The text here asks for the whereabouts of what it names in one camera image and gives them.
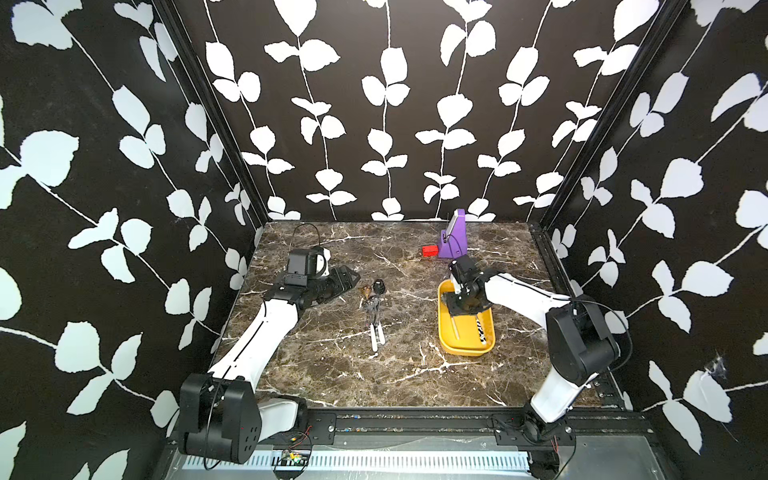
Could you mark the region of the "yellow plastic storage box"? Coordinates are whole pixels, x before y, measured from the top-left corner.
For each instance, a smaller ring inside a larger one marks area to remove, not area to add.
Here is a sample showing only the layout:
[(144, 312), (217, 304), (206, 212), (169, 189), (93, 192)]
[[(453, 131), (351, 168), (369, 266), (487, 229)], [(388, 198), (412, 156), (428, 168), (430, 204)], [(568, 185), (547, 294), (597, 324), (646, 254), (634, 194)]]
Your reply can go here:
[[(451, 315), (443, 303), (442, 295), (453, 292), (450, 280), (444, 280), (438, 287), (438, 335), (442, 348), (457, 356), (478, 357), (490, 352), (496, 343), (492, 310), (488, 309), (477, 315), (453, 316), (456, 318), (461, 340), (457, 340), (451, 325)], [(476, 316), (483, 321), (486, 345), (481, 345), (476, 327)]]

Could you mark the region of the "spoon with patterned handle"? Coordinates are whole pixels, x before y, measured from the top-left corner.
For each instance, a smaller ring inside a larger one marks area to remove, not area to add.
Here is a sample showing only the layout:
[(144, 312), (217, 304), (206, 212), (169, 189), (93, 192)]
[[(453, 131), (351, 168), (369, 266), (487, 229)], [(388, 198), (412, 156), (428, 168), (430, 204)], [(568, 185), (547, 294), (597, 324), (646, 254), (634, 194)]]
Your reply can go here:
[(477, 327), (477, 331), (478, 331), (479, 341), (480, 341), (481, 345), (486, 345), (487, 344), (487, 339), (486, 339), (486, 335), (485, 335), (485, 329), (484, 329), (483, 321), (479, 318), (479, 316), (476, 316), (475, 320), (476, 320), (476, 327)]

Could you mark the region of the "spoon with wooden handle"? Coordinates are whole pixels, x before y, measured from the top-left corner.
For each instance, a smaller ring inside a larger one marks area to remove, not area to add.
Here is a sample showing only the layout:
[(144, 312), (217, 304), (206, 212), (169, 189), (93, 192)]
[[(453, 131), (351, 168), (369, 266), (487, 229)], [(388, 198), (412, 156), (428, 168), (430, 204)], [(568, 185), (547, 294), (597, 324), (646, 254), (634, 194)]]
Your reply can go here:
[(453, 316), (451, 316), (451, 325), (452, 325), (452, 329), (453, 329), (453, 332), (454, 332), (454, 336), (455, 336), (455, 338), (456, 338), (457, 340), (461, 340), (461, 336), (460, 336), (460, 333), (459, 333), (458, 324), (457, 324), (456, 318), (455, 318), (455, 317), (453, 317)]

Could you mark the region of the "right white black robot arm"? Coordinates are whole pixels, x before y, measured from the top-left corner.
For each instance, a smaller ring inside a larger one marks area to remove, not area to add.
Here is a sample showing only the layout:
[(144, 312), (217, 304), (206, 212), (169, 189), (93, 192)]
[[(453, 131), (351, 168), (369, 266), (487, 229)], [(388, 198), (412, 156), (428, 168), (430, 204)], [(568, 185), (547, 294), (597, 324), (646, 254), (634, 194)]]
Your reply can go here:
[(506, 307), (547, 334), (550, 371), (526, 405), (525, 422), (539, 429), (558, 422), (584, 387), (623, 355), (606, 322), (605, 308), (587, 295), (548, 292), (463, 255), (449, 264), (454, 290), (443, 295), (448, 313), (480, 314)]

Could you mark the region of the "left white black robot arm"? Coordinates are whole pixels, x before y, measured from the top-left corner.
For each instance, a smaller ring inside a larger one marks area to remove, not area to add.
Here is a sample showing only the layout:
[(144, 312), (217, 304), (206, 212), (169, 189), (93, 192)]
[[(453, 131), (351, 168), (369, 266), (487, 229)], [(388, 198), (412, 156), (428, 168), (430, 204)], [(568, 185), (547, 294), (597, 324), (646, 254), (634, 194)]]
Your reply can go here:
[(180, 453), (206, 461), (245, 463), (256, 445), (308, 425), (306, 401), (291, 396), (259, 400), (261, 375), (301, 314), (354, 289), (360, 275), (332, 267), (317, 278), (280, 274), (236, 344), (205, 374), (191, 374), (180, 390), (176, 426)]

